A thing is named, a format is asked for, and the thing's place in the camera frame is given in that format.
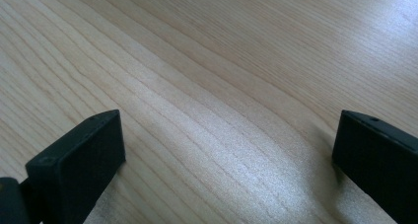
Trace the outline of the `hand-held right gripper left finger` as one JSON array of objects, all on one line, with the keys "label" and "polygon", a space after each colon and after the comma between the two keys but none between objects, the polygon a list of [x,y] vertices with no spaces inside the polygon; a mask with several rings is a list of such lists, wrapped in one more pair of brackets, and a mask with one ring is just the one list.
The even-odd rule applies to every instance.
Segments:
[{"label": "hand-held right gripper left finger", "polygon": [[33,224],[83,224],[125,161],[120,112],[95,114],[26,163]]}]

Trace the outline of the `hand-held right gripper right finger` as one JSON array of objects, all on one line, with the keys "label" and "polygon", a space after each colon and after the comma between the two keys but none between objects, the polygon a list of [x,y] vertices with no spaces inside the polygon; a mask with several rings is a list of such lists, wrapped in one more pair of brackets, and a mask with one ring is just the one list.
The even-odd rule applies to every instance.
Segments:
[{"label": "hand-held right gripper right finger", "polygon": [[343,111],[332,160],[398,224],[418,224],[418,138],[376,117]]}]

